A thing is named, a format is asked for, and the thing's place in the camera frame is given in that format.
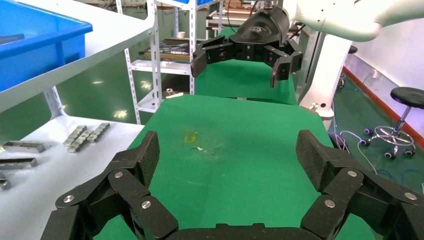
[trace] green epoxy floor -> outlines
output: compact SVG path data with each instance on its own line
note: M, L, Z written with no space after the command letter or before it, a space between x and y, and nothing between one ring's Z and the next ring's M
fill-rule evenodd
M337 90L334 96L335 118L337 131L351 131L363 139L369 136L364 134L365 128L374 129L377 126L391 126L395 123L379 108L351 79L347 79L345 87ZM366 168L372 168L357 149L358 139L348 133L343 133L350 152ZM404 148L399 148L396 159L387 159L384 153L393 149L389 143L382 140L373 140L371 145L359 146L377 170L386 170L401 182L402 172L408 169L424 171L424 151L417 146L416 155L404 155ZM404 176L404 185L416 192L423 194L421 183L424 183L424 174L409 172Z

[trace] white metal shelf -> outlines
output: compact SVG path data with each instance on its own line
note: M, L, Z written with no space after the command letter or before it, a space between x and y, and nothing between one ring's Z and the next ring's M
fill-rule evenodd
M132 62L131 69L133 71L151 72L152 61L150 60L136 60ZM177 75L190 75L190 64L179 63L173 61L161 61L160 72L164 74L177 74Z
M56 210L56 199L103 172L114 155L126 150L144 127L112 121L98 142L87 144L78 153L69 153L63 145L78 125L94 130L104 122L108 121L61 115L22 139L42 142L45 151L0 153L0 158L35 157L38 162L25 170L3 171L11 188L0 191L1 239L40 239L50 213Z
M74 0L18 1L88 22L93 31L85 34L84 58L0 92L0 113L140 42L154 25L154 17L150 15L141 20ZM23 68L31 64L28 61L22 63Z

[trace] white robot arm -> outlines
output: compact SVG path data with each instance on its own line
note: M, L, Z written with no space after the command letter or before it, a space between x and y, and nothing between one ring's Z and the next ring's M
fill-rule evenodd
M293 1L285 2L291 20L355 42L375 39L383 27L424 18L424 0L299 0L295 9Z

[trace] green mat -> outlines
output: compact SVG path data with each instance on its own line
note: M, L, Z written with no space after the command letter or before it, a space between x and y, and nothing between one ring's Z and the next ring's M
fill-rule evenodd
M234 32L226 27L221 34L228 37ZM196 78L195 93L297 105L292 77L280 81L276 88L271 88L271 72L272 68L263 62L228 60L209 64Z
M150 191L180 229L218 223L299 227L319 196L296 158L302 129L331 145L320 117L298 106L184 95L165 100L130 148L147 131L157 132L160 161ZM120 217L95 239L117 236L135 239ZM351 215L337 240L358 239L374 237Z

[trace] shelf rack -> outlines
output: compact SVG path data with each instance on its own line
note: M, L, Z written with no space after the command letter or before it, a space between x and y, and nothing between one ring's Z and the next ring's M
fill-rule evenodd
M197 5L197 0L189 0L188 3L182 3L175 0L157 0L160 3L168 4L174 6L174 33L175 37L179 32L179 9L189 11L189 60L193 60L193 52L196 50L196 22L197 22L197 10L207 8L208 6L219 2L219 25L218 29L222 29L222 12L223 12L223 0L212 0L210 2ZM155 24L152 27L152 32L156 33L150 36L150 51L151 61L149 60L136 60L131 62L130 54L125 50L126 64L128 67L128 78L131 86L131 95L134 104L135 116L137 118L137 123L140 124L140 113L139 111L155 113L159 105L162 102L162 84L161 84L161 73L166 74L176 74L176 75L188 75L190 76L189 80L189 93L195 94L195 84L196 79L191 76L191 69L189 63L176 63L170 61L160 61L159 54L159 29L158 29L158 10L156 5L147 8L149 11L149 16L155 16ZM132 71L143 71L143 72L152 72L153 74L153 90L149 92L142 100L138 101Z
M88 144L78 153L69 153L63 142L76 126L86 125L93 130L108 121L66 115L55 86L124 49L129 56L128 48L148 36L158 42L157 15L149 14L145 20L123 15L121 0L116 0L120 14L74 0L18 1L91 23L93 32L85 34L84 58L0 92L0 113L43 92L51 112L47 123L22 139L43 143L45 151L30 154L0 150L0 158L35 157L39 163L33 168L3 172L11 188L0 190L0 232L2 239L14 240L40 239L50 213L56 209L57 197L100 174L113 156L127 149L144 127L110 121L110 128L99 142ZM154 6L149 9L156 9L156 0L147 0L147 3ZM153 79L158 73L160 68L153 71Z

